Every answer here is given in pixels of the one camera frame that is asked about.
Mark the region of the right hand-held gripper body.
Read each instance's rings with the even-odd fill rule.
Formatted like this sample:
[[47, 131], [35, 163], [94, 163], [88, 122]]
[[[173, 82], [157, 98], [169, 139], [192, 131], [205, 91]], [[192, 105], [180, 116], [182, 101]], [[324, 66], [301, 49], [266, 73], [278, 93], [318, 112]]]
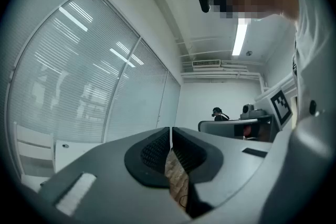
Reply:
[[286, 76], [275, 86], [256, 97], [254, 104], [244, 105], [240, 119], [273, 115], [279, 130], [282, 130], [292, 117], [290, 98], [296, 95], [297, 89], [293, 76]]

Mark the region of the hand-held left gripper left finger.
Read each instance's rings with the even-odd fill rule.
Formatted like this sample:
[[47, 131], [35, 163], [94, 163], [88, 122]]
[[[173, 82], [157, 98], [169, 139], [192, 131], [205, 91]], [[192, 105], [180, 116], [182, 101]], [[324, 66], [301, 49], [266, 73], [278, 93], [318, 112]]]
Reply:
[[167, 127], [106, 142], [61, 169], [40, 189], [77, 223], [187, 223], [170, 194]]

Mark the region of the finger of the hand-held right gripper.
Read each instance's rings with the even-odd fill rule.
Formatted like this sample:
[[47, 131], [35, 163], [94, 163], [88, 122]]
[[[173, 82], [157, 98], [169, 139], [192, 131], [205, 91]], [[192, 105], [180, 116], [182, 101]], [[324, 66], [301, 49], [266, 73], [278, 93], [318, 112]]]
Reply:
[[273, 141], [274, 117], [266, 115], [244, 120], [200, 121], [198, 131], [226, 138]]

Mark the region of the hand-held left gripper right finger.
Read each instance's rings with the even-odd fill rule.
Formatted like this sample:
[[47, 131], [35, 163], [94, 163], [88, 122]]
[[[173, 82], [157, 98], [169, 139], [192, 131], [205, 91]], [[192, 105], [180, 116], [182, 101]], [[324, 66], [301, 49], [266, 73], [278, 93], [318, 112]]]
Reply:
[[271, 143], [172, 128], [173, 151], [188, 174], [186, 212], [197, 218], [218, 207], [252, 177]]

